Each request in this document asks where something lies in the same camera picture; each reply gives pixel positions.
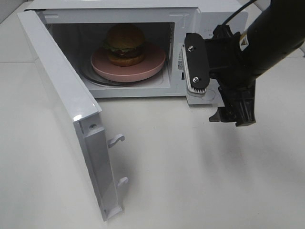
black cable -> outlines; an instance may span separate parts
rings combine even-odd
[[[246,7],[250,6],[255,1],[257,1],[257,0],[250,0],[249,2],[247,2],[245,5],[243,5],[241,8],[239,8],[235,13],[233,13],[230,17],[228,17],[228,19],[223,22],[223,25],[226,25],[233,17],[235,17],[237,14],[239,14],[239,12],[241,12]]]

open microwave door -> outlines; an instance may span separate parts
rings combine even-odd
[[[101,108],[79,78],[35,11],[18,14],[52,110],[70,144],[79,144],[103,220],[122,210],[108,148],[122,135],[106,141]]]

